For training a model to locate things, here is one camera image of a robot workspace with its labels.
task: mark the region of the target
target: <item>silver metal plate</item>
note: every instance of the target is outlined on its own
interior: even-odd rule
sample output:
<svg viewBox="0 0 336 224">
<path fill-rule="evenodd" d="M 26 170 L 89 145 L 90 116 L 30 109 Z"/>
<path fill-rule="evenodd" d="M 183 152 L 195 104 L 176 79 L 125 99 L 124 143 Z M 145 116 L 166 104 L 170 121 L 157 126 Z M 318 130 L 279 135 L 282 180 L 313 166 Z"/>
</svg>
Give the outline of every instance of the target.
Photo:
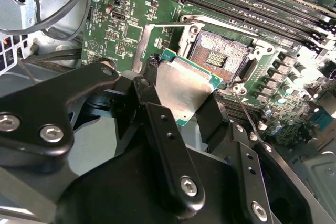
<svg viewBox="0 0 336 224">
<path fill-rule="evenodd" d="M 34 0 L 0 0 L 0 28 L 26 29 L 34 24 Z"/>
<path fill-rule="evenodd" d="M 211 76 L 175 58 L 162 61 L 157 71 L 156 90 L 161 104 L 171 109 L 177 123 L 184 126 L 214 91 Z"/>
</svg>

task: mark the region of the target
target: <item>black plastic bracket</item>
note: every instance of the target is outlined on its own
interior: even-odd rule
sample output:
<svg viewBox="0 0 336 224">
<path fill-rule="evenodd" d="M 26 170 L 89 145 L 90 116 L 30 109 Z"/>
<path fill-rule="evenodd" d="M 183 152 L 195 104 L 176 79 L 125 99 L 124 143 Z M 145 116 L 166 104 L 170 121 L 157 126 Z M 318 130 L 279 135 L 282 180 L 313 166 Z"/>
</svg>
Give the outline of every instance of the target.
<svg viewBox="0 0 336 224">
<path fill-rule="evenodd" d="M 0 165 L 54 169 L 73 145 L 72 128 L 83 103 L 95 92 L 113 88 L 118 78 L 107 65 L 92 63 L 0 98 L 0 115 L 19 119 L 16 129 L 0 131 Z M 60 140 L 41 138 L 49 125 L 61 130 Z"/>
<path fill-rule="evenodd" d="M 205 192 L 173 114 L 161 106 L 152 81 L 136 77 L 133 85 L 164 205 L 176 216 L 190 218 L 204 206 Z"/>
<path fill-rule="evenodd" d="M 236 174 L 239 190 L 236 190 L 238 200 L 234 200 L 233 208 L 239 208 L 237 218 L 254 224 L 273 223 L 258 155 L 248 147 L 243 127 L 230 122 L 223 101 L 217 95 L 211 94 L 196 112 L 202 141 L 209 145 L 208 152 L 225 158 Z M 254 212 L 254 202 L 261 206 L 263 217 Z"/>
</svg>

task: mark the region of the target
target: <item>screw hole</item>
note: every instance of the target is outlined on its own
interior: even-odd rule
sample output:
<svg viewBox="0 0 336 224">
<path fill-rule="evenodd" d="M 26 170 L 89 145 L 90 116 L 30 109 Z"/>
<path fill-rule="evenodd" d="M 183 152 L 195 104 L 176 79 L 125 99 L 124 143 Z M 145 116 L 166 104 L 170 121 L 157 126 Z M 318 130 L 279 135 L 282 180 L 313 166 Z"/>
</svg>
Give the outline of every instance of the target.
<svg viewBox="0 0 336 224">
<path fill-rule="evenodd" d="M 248 170 L 249 170 L 250 173 L 252 173 L 253 175 L 256 175 L 256 172 L 252 169 L 252 167 L 249 167 Z"/>
<path fill-rule="evenodd" d="M 119 112 L 122 112 L 124 109 L 125 109 L 126 105 L 122 102 L 117 102 L 115 105 L 114 105 L 114 110 L 119 113 Z"/>
<path fill-rule="evenodd" d="M 141 83 L 146 85 L 146 86 L 150 86 L 151 84 L 146 80 L 146 79 L 141 79 Z"/>
<path fill-rule="evenodd" d="M 108 68 L 103 68 L 103 73 L 107 74 L 108 76 L 113 75 L 112 71 L 110 69 L 108 69 Z"/>
<path fill-rule="evenodd" d="M 246 153 L 246 156 L 247 156 L 250 160 L 253 160 L 253 157 L 252 157 L 249 153 Z"/>
<path fill-rule="evenodd" d="M 174 140 L 174 139 L 175 139 L 174 134 L 173 134 L 173 133 L 170 133 L 170 132 L 167 133 L 167 137 L 168 137 L 170 140 Z"/>
</svg>

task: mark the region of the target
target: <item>electrolytic capacitor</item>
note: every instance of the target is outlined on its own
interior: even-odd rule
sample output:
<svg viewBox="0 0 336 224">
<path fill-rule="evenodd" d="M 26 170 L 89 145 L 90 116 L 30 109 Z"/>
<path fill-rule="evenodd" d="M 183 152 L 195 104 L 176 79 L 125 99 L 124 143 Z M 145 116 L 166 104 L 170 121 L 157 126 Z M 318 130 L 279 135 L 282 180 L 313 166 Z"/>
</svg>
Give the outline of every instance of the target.
<svg viewBox="0 0 336 224">
<path fill-rule="evenodd" d="M 105 8 L 105 12 L 106 12 L 107 14 L 110 14 L 110 13 L 113 11 L 113 9 L 114 9 L 114 6 L 108 4 L 108 5 L 106 6 L 106 8 Z"/>
<path fill-rule="evenodd" d="M 272 110 L 269 106 L 265 106 L 263 108 L 263 111 L 264 111 L 265 115 L 271 115 L 272 114 Z"/>
<path fill-rule="evenodd" d="M 320 110 L 320 108 L 313 102 L 308 102 L 308 105 L 309 105 L 311 111 L 313 111 L 314 113 L 316 113 Z"/>
<path fill-rule="evenodd" d="M 295 84 L 295 85 L 302 85 L 303 81 L 302 78 L 296 76 L 295 74 L 290 77 L 290 80 Z"/>
<path fill-rule="evenodd" d="M 274 122 L 273 126 L 274 126 L 276 131 L 280 131 L 282 129 L 282 125 L 279 121 Z"/>
<path fill-rule="evenodd" d="M 316 94 L 319 94 L 319 93 L 322 92 L 322 90 L 323 90 L 322 87 L 319 86 L 319 87 L 316 88 L 316 91 L 315 91 L 315 92 L 316 92 Z"/>
<path fill-rule="evenodd" d="M 300 74 L 302 74 L 303 76 L 306 76 L 309 72 L 309 70 L 304 66 L 304 65 L 298 65 L 297 67 L 295 67 L 296 70 L 299 71 Z"/>
<path fill-rule="evenodd" d="M 284 85 L 284 86 L 282 86 L 282 90 L 284 90 L 284 92 L 286 93 L 286 94 L 293 94 L 293 92 L 294 92 L 294 89 L 293 88 L 291 88 L 291 86 L 290 85 Z"/>
<path fill-rule="evenodd" d="M 269 130 L 271 131 L 271 135 L 276 135 L 278 133 L 278 131 L 275 129 L 275 127 L 271 127 L 271 128 L 269 128 Z"/>
<path fill-rule="evenodd" d="M 286 99 L 280 94 L 275 96 L 275 100 L 278 102 L 278 104 L 284 104 L 286 102 Z"/>
<path fill-rule="evenodd" d="M 313 97 L 314 99 L 317 98 L 319 95 L 315 92 L 314 89 L 312 88 L 307 88 L 306 91 L 308 92 L 308 94 L 311 95 L 311 97 Z"/>
</svg>

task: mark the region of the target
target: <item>green circuit board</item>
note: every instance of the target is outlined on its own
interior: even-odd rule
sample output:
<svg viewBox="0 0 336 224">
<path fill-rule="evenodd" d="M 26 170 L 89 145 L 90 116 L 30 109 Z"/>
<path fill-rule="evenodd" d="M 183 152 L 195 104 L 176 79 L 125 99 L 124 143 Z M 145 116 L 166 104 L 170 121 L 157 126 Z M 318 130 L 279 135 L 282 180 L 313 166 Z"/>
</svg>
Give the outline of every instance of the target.
<svg viewBox="0 0 336 224">
<path fill-rule="evenodd" d="M 290 82 L 289 78 L 293 74 L 291 70 L 302 59 L 302 56 L 297 57 L 298 52 L 302 46 L 310 43 L 310 38 L 319 29 L 320 23 L 334 24 L 335 5 L 336 0 L 92 1 L 84 30 L 82 62 L 88 64 L 101 58 L 108 58 L 115 62 L 119 73 L 131 70 L 133 56 L 143 36 L 145 25 L 179 22 L 182 15 L 205 15 L 251 31 L 274 45 L 276 51 L 258 60 L 255 70 L 244 85 L 247 92 L 241 98 L 244 104 L 251 109 L 262 109 L 267 105 L 273 109 L 272 118 L 269 120 L 270 127 L 263 132 L 263 136 L 272 135 L 271 121 L 275 118 L 284 126 L 275 137 L 279 143 L 286 145 L 296 137 L 294 133 L 298 127 L 309 123 L 312 117 L 308 104 L 303 100 L 304 88 L 320 86 L 323 92 L 334 88 L 332 81 L 322 79 L 323 75 L 317 73 L 314 76 L 315 79 L 304 80 L 304 88 L 298 90 L 296 94 L 287 95 L 281 89 L 285 83 Z M 246 47 L 252 47 L 253 39 L 241 33 L 209 24 L 206 24 L 203 29 L 242 43 Z M 166 48 L 177 52 L 181 33 L 181 28 L 153 29 L 141 61 L 145 62 L 151 54 L 161 54 Z M 265 77 L 269 69 L 274 68 L 274 62 L 279 60 L 279 55 L 284 51 L 287 56 L 295 58 L 296 63 L 290 65 L 288 73 L 277 81 L 278 85 L 268 99 L 260 101 L 256 94 L 260 93 L 260 87 L 265 85 Z M 333 53 L 323 59 L 318 57 L 318 54 L 311 54 L 308 57 L 318 69 L 323 67 L 327 61 L 335 60 Z M 277 94 L 286 98 L 284 104 L 279 104 L 275 99 Z M 225 96 L 235 101 L 233 96 Z"/>
</svg>

